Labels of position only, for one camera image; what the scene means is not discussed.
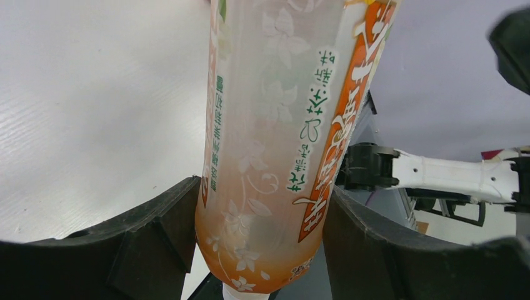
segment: flower pattern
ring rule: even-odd
[[[245,248],[236,248],[234,250],[237,262],[237,271],[243,271],[248,268],[250,271],[254,272],[254,261],[259,258],[259,253],[251,252],[247,247]]]
[[[264,101],[260,104],[259,111],[266,116],[267,122],[275,124],[278,119],[282,122],[291,122],[293,117],[289,111],[289,105],[296,101],[298,87],[284,91],[279,81],[273,82],[266,89],[262,86]]]
[[[232,199],[230,199],[230,202],[228,203],[228,212],[222,212],[222,215],[226,221],[229,233],[235,234],[239,231],[242,235],[248,236],[250,233],[249,227],[252,216],[248,214],[240,214],[238,207]]]
[[[261,275],[261,278],[263,278],[265,280],[271,280],[271,276],[269,274],[267,274],[266,272],[264,272],[264,271],[261,271],[260,275]]]
[[[263,33],[268,37],[267,52],[277,54],[288,69],[292,68],[291,55],[309,50],[309,44],[294,35],[293,17],[282,8],[276,20],[263,13]]]
[[[220,239],[221,238],[218,237],[218,236],[209,237],[209,238],[206,239],[206,244],[212,245],[213,251],[217,252],[217,250],[219,250],[219,240]]]
[[[240,292],[252,291],[252,288],[256,286],[253,283],[248,283],[247,279],[244,279],[241,276],[239,277],[239,280],[232,279],[232,283],[236,286],[237,290]]]
[[[322,4],[323,1],[324,0],[288,0],[287,3],[289,3],[289,5],[299,13],[301,12],[310,13],[315,8],[317,8],[320,4]],[[305,2],[306,5],[300,6],[297,4],[299,2]]]
[[[250,166],[257,171],[267,169],[269,166],[263,162],[261,156],[265,152],[265,146],[255,139],[242,138],[233,136],[234,143],[237,144],[231,153],[237,159],[237,168],[239,172],[245,173]]]

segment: plastic bottle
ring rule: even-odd
[[[309,269],[400,4],[211,2],[196,232],[225,299],[267,299]]]

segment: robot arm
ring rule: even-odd
[[[391,188],[415,188],[469,195],[490,203],[515,203],[519,176],[513,162],[462,162],[416,156],[397,150],[392,177],[399,183]]]
[[[501,162],[462,162],[416,156],[361,143],[350,146],[339,177],[346,189],[423,189],[467,195],[470,202],[503,204],[530,212],[530,157]]]

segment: red object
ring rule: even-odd
[[[487,161],[488,159],[492,159],[494,158],[495,156],[499,155],[499,153],[503,152],[504,149],[502,150],[493,150],[493,151],[488,151],[488,152],[482,152],[482,159]]]

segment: white wall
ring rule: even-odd
[[[436,202],[434,208],[438,211],[440,210],[438,202]],[[466,206],[458,206],[455,214],[477,220],[478,211],[478,205],[468,204]],[[486,205],[486,219],[483,227],[473,226],[424,211],[415,211],[414,214],[418,221],[429,223],[428,236],[462,245],[471,245],[505,236],[513,236],[516,233],[515,215],[504,212],[503,207],[500,205]]]

